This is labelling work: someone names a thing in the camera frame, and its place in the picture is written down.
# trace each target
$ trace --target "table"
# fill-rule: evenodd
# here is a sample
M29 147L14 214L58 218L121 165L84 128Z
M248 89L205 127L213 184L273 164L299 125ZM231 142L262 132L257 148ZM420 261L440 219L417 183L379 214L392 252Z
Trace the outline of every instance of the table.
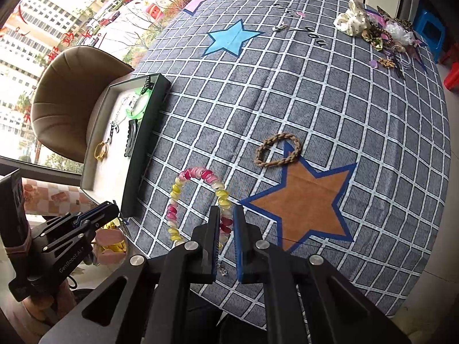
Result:
M172 88L151 135L138 213L129 225L146 255L165 254L172 245L164 215L178 172L209 167L237 202L278 185L281 168L261 169L252 160L263 139L291 132L317 171L357 163L338 203L353 241L313 235L293 254L321 254L389 316L401 306L429 258L444 208L450 162L445 98L428 50L421 50L426 71L416 63L404 71L406 81L371 68L368 61L380 54L334 29L347 2L206 0L194 12L181 12L153 43L133 76L160 72ZM242 45L240 56L224 50L204 55L213 43L207 33L238 20L261 34ZM273 32L282 21L313 27L325 45L307 32ZM279 146L270 158L281 154ZM213 192L202 181L185 187L178 209L185 237L206 221L212 204ZM252 210L246 218L277 243L272 219ZM228 275L191 288L265 328L262 286L236 281L232 236L222 255Z

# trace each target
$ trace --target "orange star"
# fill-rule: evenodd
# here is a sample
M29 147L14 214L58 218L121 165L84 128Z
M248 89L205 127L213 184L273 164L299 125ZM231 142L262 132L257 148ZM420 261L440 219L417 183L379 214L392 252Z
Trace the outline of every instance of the orange star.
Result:
M285 143L284 155L292 151ZM346 188L355 164L316 172L305 159L284 165L282 180L241 202L277 222L279 245L284 250L302 243L309 235L352 241L337 202Z

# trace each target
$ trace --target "tray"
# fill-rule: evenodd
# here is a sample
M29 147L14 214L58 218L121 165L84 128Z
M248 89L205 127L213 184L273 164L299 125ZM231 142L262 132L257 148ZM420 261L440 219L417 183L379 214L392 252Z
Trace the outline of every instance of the tray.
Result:
M150 77L151 83L154 83L153 90L146 105L144 117L138 122L132 155L125 157L129 118L124 118L125 107L121 105L121 102L125 96L132 94L136 89L143 88L147 77ZM108 87L97 115L84 157L80 187L98 204L106 200L111 202L115 200L124 217L134 215L146 146L169 86L169 80L161 74L136 77L113 84ZM94 150L98 143L107 140L109 124L115 120L118 110L120 110L118 120L121 121L118 124L119 131L113 133L112 143L108 146L104 160L98 161L94 158Z

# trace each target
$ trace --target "beaded bracelet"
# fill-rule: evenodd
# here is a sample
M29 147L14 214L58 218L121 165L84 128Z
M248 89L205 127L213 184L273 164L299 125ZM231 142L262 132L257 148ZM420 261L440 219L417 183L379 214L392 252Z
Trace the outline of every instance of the beaded bracelet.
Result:
M185 182L192 178L201 178L215 190L215 195L219 198L220 207L220 237L219 251L223 249L224 243L228 240L231 234L231 225L233 225L233 214L230 210L232 203L228 200L230 193L225 190L224 184L210 170L204 167L193 167L185 169L175 178L175 183L172 185L170 192L170 202L167 208L166 221L169 226L168 232L171 235L171 240L174 242L174 247L185 243L186 241L180 235L177 225L177 200L180 198L182 188Z

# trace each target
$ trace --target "red plastic stool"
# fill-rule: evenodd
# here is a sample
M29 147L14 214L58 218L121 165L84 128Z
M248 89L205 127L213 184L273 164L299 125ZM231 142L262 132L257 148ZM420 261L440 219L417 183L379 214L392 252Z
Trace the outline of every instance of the red plastic stool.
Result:
M448 76L443 81L443 84L448 90L453 89L459 85L459 45L454 44L448 52L440 59L440 63L444 63L451 57L451 70Z

